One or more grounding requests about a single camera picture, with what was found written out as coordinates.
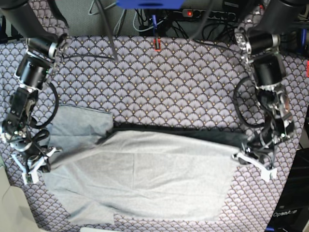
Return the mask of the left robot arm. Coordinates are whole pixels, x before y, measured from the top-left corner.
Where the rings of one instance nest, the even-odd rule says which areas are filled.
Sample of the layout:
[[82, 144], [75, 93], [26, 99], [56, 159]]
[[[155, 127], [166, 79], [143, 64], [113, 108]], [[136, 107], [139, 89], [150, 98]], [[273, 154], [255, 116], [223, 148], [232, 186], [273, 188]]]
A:
[[277, 177], [277, 146], [291, 139], [295, 130], [288, 94], [282, 84], [286, 69], [279, 50], [280, 35], [287, 31], [308, 3], [307, 0], [271, 0], [257, 25], [235, 30], [249, 76], [237, 84], [233, 100], [237, 100], [241, 84], [252, 79], [258, 105], [265, 112], [265, 121], [254, 125], [254, 128], [261, 128], [260, 133], [255, 133], [242, 144], [232, 158], [258, 168], [261, 179], [266, 182]]

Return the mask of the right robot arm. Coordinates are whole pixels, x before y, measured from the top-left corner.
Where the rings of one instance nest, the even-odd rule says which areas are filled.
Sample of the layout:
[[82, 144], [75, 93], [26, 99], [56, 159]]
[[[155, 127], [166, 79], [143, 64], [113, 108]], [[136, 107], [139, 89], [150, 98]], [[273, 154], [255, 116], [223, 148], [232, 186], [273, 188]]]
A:
[[[26, 52], [15, 70], [14, 76], [19, 86], [10, 98], [10, 111], [0, 124], [0, 137], [21, 155], [11, 157], [22, 171], [24, 184], [36, 184], [38, 172], [49, 172], [49, 158], [60, 147], [41, 146], [39, 142], [49, 137], [46, 126], [52, 122], [59, 107], [59, 97], [55, 86], [47, 79], [55, 67], [56, 55], [64, 50], [62, 43], [66, 34], [57, 36], [47, 32], [38, 21], [27, 0], [2, 0], [2, 14], [26, 39]], [[46, 122], [38, 124], [32, 111], [38, 101], [39, 92], [50, 87], [55, 96], [55, 106]]]

